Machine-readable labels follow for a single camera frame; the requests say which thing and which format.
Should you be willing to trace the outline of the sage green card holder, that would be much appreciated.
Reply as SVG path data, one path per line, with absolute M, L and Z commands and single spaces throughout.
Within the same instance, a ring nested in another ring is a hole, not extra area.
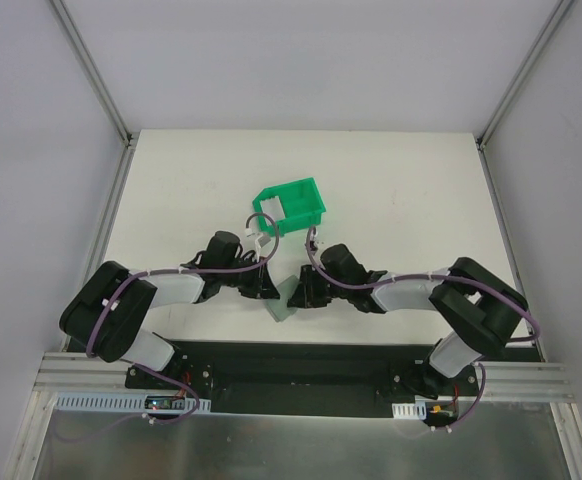
M 291 299 L 298 284 L 299 279 L 295 275 L 291 275 L 276 286 L 280 296 L 279 299 L 268 299 L 264 301 L 268 313 L 275 322 L 283 322 L 296 313 L 297 308 L 289 307 L 287 303 Z

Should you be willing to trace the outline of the green plastic bin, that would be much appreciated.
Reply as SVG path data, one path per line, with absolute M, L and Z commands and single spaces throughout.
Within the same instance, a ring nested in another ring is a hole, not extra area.
M 252 200 L 252 207 L 271 217 L 281 236 L 319 225 L 326 212 L 313 177 L 266 187 Z

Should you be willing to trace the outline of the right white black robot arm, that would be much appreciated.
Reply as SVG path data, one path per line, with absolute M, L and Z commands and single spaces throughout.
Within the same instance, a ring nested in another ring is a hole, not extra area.
M 465 366 L 502 354 L 528 308 L 518 291 L 469 257 L 429 274 L 398 275 L 365 269 L 344 244 L 327 248 L 319 262 L 301 267 L 287 306 L 316 309 L 334 299 L 363 313 L 438 312 L 451 333 L 437 343 L 421 369 L 423 387 L 437 395 L 455 385 Z

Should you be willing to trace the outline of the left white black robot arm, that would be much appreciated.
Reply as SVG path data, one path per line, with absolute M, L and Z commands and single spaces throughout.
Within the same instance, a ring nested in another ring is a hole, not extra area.
M 255 300 L 280 298 L 258 251 L 246 251 L 237 235 L 218 231 L 204 250 L 176 268 L 140 272 L 116 261 L 103 263 L 65 308 L 59 327 L 87 356 L 147 368 L 151 381 L 170 389 L 188 381 L 189 367 L 177 346 L 143 327 L 147 313 L 202 304 L 224 287 Z

